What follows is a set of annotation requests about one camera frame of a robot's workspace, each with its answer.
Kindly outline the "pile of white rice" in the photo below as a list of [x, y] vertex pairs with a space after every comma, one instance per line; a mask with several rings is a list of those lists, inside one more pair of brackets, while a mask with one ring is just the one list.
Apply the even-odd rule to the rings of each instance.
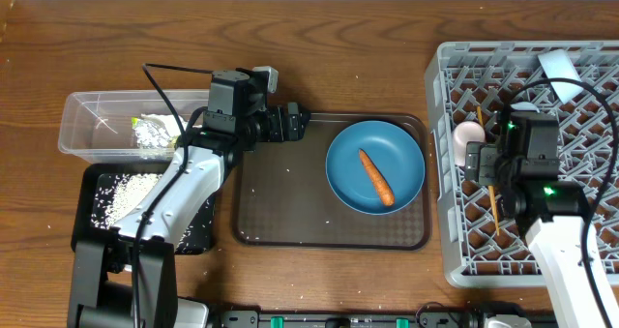
[[[96, 185], [90, 225], [109, 229], [125, 217], [154, 188], [161, 174], [102, 174]], [[200, 207], [176, 247], [177, 254], [201, 254], [213, 245], [211, 239], [215, 198]]]

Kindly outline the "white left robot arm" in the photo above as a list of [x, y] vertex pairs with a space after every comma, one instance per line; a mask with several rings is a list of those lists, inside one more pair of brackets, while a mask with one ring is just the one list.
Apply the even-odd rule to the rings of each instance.
[[162, 178], [108, 229], [74, 222], [70, 327], [205, 327], [207, 305], [179, 297], [175, 251], [195, 215], [259, 142], [298, 141], [310, 112], [267, 104], [279, 73], [270, 66], [211, 71], [209, 99], [183, 122]]

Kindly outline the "wooden chopstick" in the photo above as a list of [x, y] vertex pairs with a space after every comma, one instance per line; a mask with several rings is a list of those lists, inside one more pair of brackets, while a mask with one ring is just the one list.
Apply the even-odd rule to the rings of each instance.
[[[483, 118], [481, 107], [477, 106], [476, 110], [477, 110], [477, 118], [478, 118], [479, 124], [484, 129], [485, 125], [484, 125], [484, 118]], [[499, 226], [499, 220], [498, 220], [499, 216], [498, 216], [498, 209], [497, 209], [497, 204], [496, 204], [494, 187], [491, 185], [487, 186], [487, 190], [488, 190], [488, 196], [490, 200], [491, 212], [492, 212], [492, 216], [494, 220], [495, 233], [496, 233], [496, 236], [498, 237], [500, 236], [500, 226]]]

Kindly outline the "pink cup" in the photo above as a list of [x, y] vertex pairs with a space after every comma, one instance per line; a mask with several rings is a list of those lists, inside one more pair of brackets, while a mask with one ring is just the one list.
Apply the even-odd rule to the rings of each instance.
[[469, 142], [485, 142], [484, 128], [477, 122], [464, 121], [453, 131], [454, 161], [457, 166], [465, 165], [466, 146]]

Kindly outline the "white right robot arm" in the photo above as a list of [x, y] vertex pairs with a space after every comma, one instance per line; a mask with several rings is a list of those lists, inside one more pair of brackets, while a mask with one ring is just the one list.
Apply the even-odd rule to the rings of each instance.
[[497, 189], [499, 210], [515, 221], [536, 260], [561, 327], [615, 327], [618, 302], [595, 231], [594, 211], [576, 182], [559, 178], [559, 125], [550, 115], [511, 111], [492, 143], [465, 146], [465, 176]]

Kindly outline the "light blue rice bowl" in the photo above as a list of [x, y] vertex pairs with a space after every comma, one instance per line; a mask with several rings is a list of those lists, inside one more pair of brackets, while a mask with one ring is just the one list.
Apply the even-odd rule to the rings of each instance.
[[579, 85], [581, 78], [565, 49], [555, 49], [540, 54], [538, 60], [547, 78], [565, 78], [573, 81], [573, 83], [563, 81], [552, 81], [550, 83], [562, 104], [568, 103], [583, 91], [583, 88]]

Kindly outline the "yellow snack wrapper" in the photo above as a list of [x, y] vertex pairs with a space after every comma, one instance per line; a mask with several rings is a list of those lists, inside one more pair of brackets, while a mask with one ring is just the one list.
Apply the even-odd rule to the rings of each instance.
[[181, 135], [173, 115], [142, 114], [132, 118], [133, 136], [141, 149], [173, 148]]

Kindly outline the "brown sausage piece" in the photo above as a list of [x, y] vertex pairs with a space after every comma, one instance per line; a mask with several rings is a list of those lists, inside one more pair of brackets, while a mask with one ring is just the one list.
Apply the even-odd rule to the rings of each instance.
[[359, 158], [382, 204], [385, 206], [393, 206], [396, 202], [393, 191], [363, 149], [359, 150]]

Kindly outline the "dark blue plate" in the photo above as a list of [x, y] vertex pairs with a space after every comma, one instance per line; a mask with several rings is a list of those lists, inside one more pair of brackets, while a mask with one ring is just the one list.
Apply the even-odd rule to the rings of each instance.
[[[393, 206], [380, 201], [359, 158], [363, 149], [395, 195]], [[426, 177], [426, 163], [417, 141], [393, 123], [366, 120], [342, 130], [327, 152], [328, 183], [348, 207], [368, 215], [388, 215], [404, 208], [420, 193]]]

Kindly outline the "light blue cup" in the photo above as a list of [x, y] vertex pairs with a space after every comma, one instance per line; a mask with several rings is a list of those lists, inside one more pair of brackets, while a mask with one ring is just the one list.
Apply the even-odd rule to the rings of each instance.
[[539, 108], [535, 104], [530, 102], [518, 102], [510, 104], [510, 107], [512, 111], [532, 111], [536, 113], [540, 112]]

